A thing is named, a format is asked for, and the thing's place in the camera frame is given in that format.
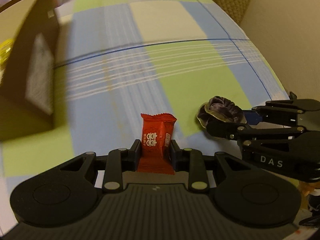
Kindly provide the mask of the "person's right hand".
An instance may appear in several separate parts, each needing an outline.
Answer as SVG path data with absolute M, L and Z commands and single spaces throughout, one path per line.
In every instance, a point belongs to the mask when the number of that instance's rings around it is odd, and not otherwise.
M 317 187 L 317 183 L 307 183 L 304 181 L 299 181 L 299 185 L 298 185 L 299 191 L 304 197 L 312 193 L 316 187 Z

